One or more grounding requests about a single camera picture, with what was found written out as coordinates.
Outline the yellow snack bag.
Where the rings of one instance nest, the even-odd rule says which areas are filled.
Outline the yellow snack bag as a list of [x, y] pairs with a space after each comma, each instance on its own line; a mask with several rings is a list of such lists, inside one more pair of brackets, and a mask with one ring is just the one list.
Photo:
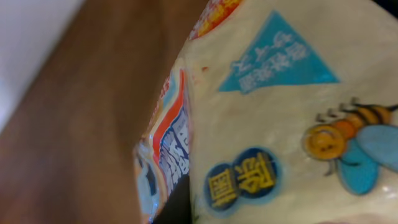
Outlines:
[[397, 7], [209, 1], [134, 152], [142, 223], [396, 223]]

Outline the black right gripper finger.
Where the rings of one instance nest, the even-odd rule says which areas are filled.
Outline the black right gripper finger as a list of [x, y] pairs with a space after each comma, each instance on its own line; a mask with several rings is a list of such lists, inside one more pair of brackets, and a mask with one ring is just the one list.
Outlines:
[[175, 190], [152, 224], [192, 224], [189, 175], [181, 176]]

